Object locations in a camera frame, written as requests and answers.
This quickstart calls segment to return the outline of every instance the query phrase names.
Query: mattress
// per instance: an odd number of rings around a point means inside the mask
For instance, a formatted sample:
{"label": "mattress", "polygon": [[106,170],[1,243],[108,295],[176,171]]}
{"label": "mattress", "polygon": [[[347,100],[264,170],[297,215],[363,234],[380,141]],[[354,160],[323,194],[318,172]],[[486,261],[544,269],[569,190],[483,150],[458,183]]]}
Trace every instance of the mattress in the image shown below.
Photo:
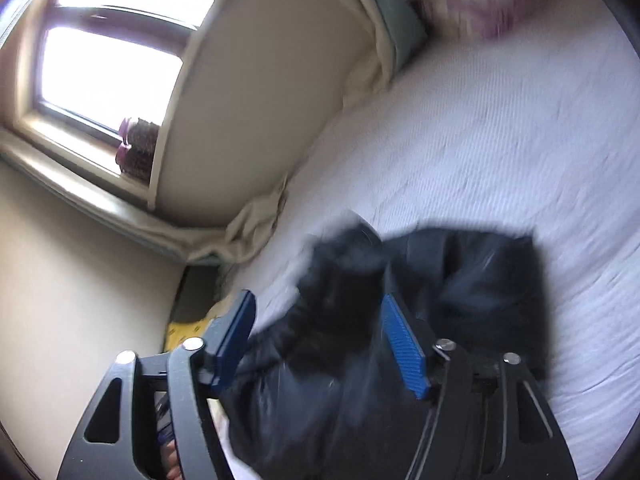
{"label": "mattress", "polygon": [[310,236],[349,214],[382,236],[533,233],[548,398],[579,477],[593,479],[640,410],[639,103],[640,60],[601,0],[554,0],[498,41],[432,44],[387,94],[325,128],[272,240],[231,286],[257,295],[259,330],[294,297]]}

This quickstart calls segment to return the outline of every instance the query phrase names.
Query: window frame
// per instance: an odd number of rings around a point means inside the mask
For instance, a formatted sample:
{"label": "window frame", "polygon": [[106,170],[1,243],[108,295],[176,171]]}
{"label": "window frame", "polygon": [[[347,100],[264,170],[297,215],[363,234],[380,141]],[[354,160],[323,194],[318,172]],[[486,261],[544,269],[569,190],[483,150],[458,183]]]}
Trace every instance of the window frame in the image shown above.
{"label": "window frame", "polygon": [[37,113],[117,148],[122,139],[110,128],[91,118],[46,102],[42,97],[42,65],[47,33],[56,27],[68,27],[116,40],[147,46],[183,58],[197,27],[151,12],[116,6],[65,7],[58,0],[47,0],[37,39],[32,67],[31,107]]}

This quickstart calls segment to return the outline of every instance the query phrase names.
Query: black garment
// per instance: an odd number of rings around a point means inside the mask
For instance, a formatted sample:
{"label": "black garment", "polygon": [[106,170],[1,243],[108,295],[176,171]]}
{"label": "black garment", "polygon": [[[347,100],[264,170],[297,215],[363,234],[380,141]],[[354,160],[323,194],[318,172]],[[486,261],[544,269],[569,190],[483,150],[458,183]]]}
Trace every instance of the black garment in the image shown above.
{"label": "black garment", "polygon": [[404,387],[380,327],[390,283],[436,336],[544,375],[531,238],[431,228],[382,242],[359,225],[316,245],[295,304],[252,336],[221,399],[235,454],[264,480],[404,479],[432,405]]}

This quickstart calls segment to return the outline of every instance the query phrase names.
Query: window sill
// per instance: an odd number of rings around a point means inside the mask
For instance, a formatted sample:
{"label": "window sill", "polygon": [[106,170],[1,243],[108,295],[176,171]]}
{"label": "window sill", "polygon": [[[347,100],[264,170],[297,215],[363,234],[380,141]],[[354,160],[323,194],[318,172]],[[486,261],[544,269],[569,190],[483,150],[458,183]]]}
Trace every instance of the window sill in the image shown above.
{"label": "window sill", "polygon": [[115,161],[116,148],[33,111],[15,121],[14,127],[41,150],[146,203],[148,187],[121,173]]}

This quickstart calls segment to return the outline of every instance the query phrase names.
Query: window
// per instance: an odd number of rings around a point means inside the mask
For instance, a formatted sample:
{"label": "window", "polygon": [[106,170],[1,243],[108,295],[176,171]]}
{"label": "window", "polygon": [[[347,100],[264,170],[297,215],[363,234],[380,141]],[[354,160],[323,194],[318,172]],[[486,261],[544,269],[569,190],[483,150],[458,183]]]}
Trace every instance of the window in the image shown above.
{"label": "window", "polygon": [[50,0],[34,108],[112,146],[125,117],[161,124],[212,0]]}

